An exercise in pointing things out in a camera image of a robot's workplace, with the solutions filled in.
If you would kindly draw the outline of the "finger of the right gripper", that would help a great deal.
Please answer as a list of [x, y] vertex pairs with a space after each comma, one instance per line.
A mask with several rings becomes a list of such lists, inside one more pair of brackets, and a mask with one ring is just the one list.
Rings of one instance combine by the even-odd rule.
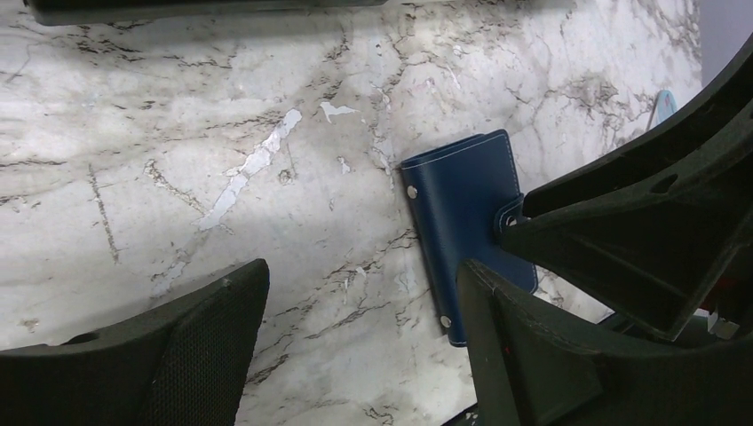
[[502, 247], [664, 339], [752, 242], [752, 107], [686, 107], [526, 197]]

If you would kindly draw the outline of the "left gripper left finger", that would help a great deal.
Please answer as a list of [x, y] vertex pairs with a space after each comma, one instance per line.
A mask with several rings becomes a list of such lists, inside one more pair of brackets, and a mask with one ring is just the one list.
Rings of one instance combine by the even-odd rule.
[[2, 424], [233, 424], [269, 287], [257, 259], [65, 343], [3, 351]]

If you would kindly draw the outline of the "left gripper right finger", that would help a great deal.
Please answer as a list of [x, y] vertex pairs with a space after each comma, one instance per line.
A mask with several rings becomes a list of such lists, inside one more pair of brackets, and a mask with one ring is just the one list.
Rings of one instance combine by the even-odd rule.
[[456, 277], [483, 425], [749, 425], [752, 341], [591, 323], [467, 260]]

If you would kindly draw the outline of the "blue leather card holder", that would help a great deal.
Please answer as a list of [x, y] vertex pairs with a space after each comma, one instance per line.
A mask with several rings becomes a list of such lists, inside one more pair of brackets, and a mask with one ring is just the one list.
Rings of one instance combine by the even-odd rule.
[[434, 148], [402, 161], [400, 173], [440, 324], [451, 345], [464, 347], [462, 261], [478, 260], [530, 294], [538, 288], [535, 266], [500, 245], [504, 229], [524, 219], [509, 135], [495, 130]]

